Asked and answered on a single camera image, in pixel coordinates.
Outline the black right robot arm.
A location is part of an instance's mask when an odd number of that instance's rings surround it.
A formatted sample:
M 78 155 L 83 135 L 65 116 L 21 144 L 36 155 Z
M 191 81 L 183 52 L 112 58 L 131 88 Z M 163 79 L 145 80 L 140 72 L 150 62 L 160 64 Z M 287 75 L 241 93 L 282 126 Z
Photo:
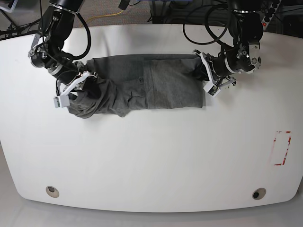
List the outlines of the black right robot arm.
M 91 33 L 80 14 L 82 0 L 51 0 L 45 13 L 40 13 L 38 31 L 28 56 L 36 68 L 46 68 L 56 78 L 56 93 L 60 94 L 59 83 L 69 85 L 84 75 L 80 61 L 90 51 Z M 87 33 L 87 47 L 84 53 L 74 56 L 64 52 L 65 40 L 71 34 L 74 19 L 77 17 Z

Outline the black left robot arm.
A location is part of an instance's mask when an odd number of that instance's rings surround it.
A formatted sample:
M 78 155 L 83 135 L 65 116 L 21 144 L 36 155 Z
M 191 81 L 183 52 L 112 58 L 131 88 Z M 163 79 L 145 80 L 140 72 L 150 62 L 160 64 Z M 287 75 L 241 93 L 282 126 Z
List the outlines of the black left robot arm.
M 221 50 L 218 56 L 194 50 L 194 54 L 202 60 L 201 78 L 206 80 L 204 91 L 216 96 L 221 88 L 236 85 L 232 77 L 237 73 L 253 73 L 261 65 L 260 40 L 263 36 L 263 26 L 260 20 L 261 2 L 259 0 L 229 0 L 212 6 L 205 14 L 205 28 Z M 208 19 L 210 14 L 218 9 L 227 10 L 228 21 L 224 30 L 233 37 L 233 45 L 221 41 L 210 29 Z

